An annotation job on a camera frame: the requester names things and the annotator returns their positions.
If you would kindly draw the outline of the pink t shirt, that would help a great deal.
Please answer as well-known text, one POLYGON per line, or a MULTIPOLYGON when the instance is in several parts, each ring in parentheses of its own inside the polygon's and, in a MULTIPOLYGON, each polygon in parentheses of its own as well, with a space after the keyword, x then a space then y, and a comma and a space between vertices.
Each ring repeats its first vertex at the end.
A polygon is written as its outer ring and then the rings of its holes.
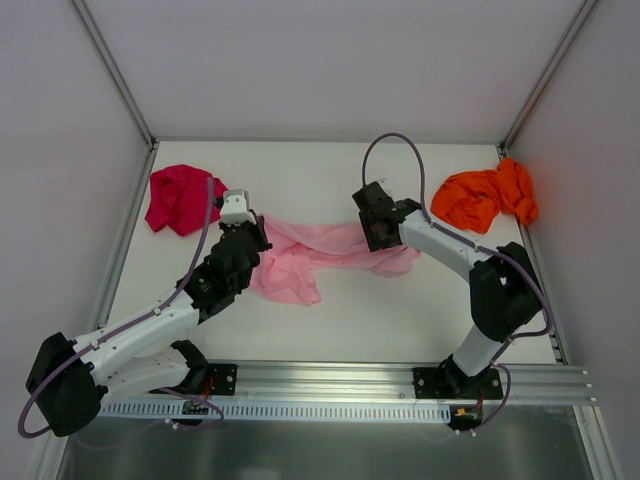
POLYGON ((266 215, 272 248, 260 254, 251 288, 283 304, 312 306, 322 300, 314 272, 322 269, 368 270, 383 276, 409 273, 420 252, 406 246, 372 252, 357 223, 302 225, 266 215))

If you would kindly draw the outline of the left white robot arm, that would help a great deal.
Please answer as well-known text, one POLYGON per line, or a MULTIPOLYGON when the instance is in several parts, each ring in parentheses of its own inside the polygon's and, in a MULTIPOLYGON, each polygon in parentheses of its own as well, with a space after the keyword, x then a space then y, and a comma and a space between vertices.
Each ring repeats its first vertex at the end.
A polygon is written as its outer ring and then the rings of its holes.
POLYGON ((194 393, 206 380, 207 360, 180 333, 229 307, 247 289, 261 253, 271 249, 264 218, 251 212, 222 235, 164 301, 136 318, 74 339, 45 339, 26 380, 28 406, 38 407, 45 432, 70 436, 117 397, 174 387, 194 393))

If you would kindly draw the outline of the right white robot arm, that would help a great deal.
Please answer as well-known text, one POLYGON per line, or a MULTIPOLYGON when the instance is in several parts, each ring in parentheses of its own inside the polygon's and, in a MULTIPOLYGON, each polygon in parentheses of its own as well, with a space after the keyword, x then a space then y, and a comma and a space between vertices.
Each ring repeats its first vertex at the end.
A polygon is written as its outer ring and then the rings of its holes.
POLYGON ((539 283, 518 243, 487 248, 459 231, 429 220, 415 200, 394 200, 378 182, 352 198, 369 250, 405 246, 448 267, 469 286, 473 326, 440 367, 436 381, 451 395, 474 391, 514 334, 542 310, 539 283))

